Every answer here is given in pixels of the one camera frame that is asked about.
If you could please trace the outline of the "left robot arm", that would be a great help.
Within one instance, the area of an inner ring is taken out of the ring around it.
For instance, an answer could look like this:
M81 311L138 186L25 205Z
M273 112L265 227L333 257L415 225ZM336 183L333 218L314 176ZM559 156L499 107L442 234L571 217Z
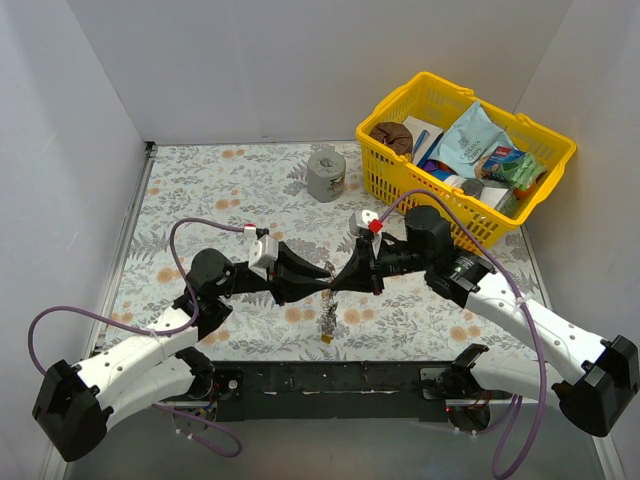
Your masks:
M195 345L231 314L233 294L267 291L279 305L328 287L330 273L266 235L249 258L233 263L216 249L200 251L186 292L142 331L74 365L60 360L43 372L32 415L67 462L91 452L121 420L173 396L205 398L213 365Z

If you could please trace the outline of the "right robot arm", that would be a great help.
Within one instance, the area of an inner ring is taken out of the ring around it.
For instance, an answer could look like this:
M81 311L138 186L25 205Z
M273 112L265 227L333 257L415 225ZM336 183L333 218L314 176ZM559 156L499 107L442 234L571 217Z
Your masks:
M542 363L510 359L472 344L425 381L431 394L475 397L502 391L541 397L580 430L607 436L639 391L639 351L624 336L607 340L579 328L514 290L497 266L454 244L450 224L431 206L404 217L406 237L384 232L377 213L354 212L349 229L354 251L331 283L332 290L379 295L387 277L420 272L440 297L498 325Z

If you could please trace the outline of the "silver keyring with keys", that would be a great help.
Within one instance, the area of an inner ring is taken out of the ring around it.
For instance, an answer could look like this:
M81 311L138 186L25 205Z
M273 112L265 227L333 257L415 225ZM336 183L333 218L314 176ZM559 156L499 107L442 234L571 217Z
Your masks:
M334 291L327 289L321 292L322 316L320 317L321 341L330 344L334 338L337 326L336 310L338 302L335 300Z

